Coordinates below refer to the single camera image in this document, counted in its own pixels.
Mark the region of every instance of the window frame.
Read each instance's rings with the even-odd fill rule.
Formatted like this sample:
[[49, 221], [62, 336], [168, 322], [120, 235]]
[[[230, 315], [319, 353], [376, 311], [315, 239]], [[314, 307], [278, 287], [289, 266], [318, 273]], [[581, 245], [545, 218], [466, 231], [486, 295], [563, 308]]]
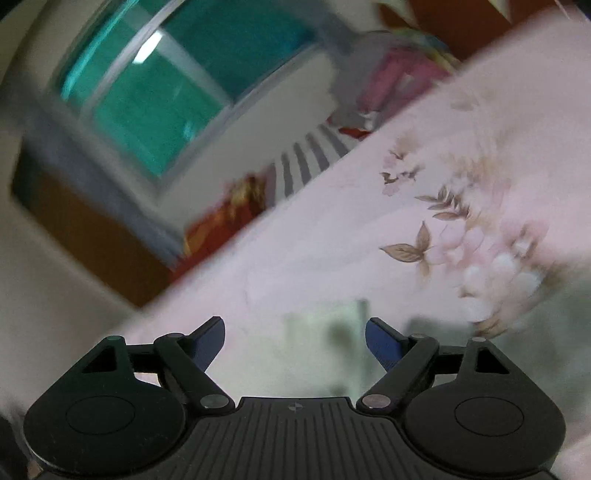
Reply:
[[[169, 168], [160, 177], [150, 175], [134, 159], [131, 153], [124, 152], [112, 139], [96, 128], [92, 115], [119, 75], [132, 64], [141, 46], [187, 1], [190, 0], [168, 0], [161, 10], [151, 16], [150, 20], [136, 32], [132, 40], [119, 52], [103, 74], [93, 93], [82, 105], [81, 111], [75, 112], [74, 109], [67, 108], [68, 113], [66, 116], [70, 117], [71, 121], [74, 120], [80, 137], [93, 145], [93, 150], [98, 153], [97, 158], [103, 168], [108, 169], [117, 176], [122, 176], [123, 185], [132, 191], [137, 191], [139, 187], [142, 193], [146, 194], [152, 201], [159, 200], [183, 172], [199, 162], [201, 152], [218, 140], [258, 100], [270, 92], [280, 81], [310, 60], [319, 50], [319, 44], [316, 40], [303, 45], [282, 65], [264, 74], [241, 98], [234, 102], [230, 101], [229, 104], [225, 105], [208, 125], [199, 132], [198, 136], [188, 142], [179, 155], [172, 159]], [[66, 59], [62, 62], [60, 71], [55, 77], [55, 82], [53, 82], [58, 91], [61, 90], [61, 85], [69, 68], [76, 62], [78, 55], [83, 51], [85, 42], [92, 38], [92, 35], [100, 29], [105, 19], [117, 11], [123, 2], [124, 0], [107, 0], [100, 11], [89, 21], [83, 32], [78, 35], [76, 45], [66, 54]]]

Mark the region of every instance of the metal pivot screw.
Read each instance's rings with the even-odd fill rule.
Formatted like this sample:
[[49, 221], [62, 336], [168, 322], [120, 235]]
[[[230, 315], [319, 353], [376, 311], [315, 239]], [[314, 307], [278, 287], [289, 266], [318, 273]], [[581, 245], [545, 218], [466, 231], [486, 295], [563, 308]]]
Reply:
[[391, 403], [386, 395], [380, 394], [366, 395], [362, 402], [367, 408], [386, 408]]
[[201, 399], [201, 405], [208, 410], [215, 410], [217, 408], [224, 408], [230, 403], [230, 400], [225, 395], [212, 394], [205, 395]]

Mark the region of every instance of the bed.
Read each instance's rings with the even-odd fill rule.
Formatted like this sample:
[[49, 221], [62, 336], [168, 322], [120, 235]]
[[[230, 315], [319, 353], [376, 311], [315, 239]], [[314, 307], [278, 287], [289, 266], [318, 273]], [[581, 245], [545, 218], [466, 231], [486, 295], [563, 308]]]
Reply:
[[574, 12], [511, 33], [117, 333], [152, 342], [223, 317], [226, 346], [208, 373], [238, 399], [314, 390], [314, 358], [302, 384], [285, 385], [298, 365], [281, 353], [282, 320], [320, 304], [363, 300], [403, 332], [477, 331], [545, 378], [571, 435], [558, 468], [585, 478], [588, 437], [573, 429], [588, 422], [591, 378], [581, 372], [577, 401], [561, 403], [574, 357], [553, 339], [564, 354], [550, 373], [537, 368], [528, 352], [545, 350], [528, 344], [527, 314], [588, 271], [590, 51], [591, 25]]

